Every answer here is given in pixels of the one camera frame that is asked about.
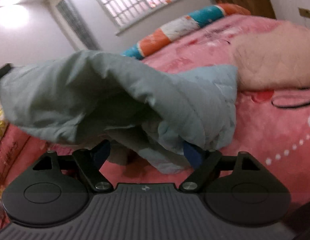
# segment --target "metal screw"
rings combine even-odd
[[[197,184],[195,182],[185,182],[182,186],[185,190],[195,190],[197,188]]]
[[[106,181],[102,181],[102,182],[97,183],[95,187],[100,190],[108,190],[111,188],[111,184],[109,184]]]

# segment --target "gray garment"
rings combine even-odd
[[[0,80],[5,116],[25,132],[81,144],[107,134],[162,173],[188,166],[183,141],[202,149],[231,142],[237,68],[158,72],[130,57],[81,51],[14,68]]]

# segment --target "wall switch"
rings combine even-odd
[[[300,16],[310,19],[310,10],[304,8],[298,8],[298,9]]]

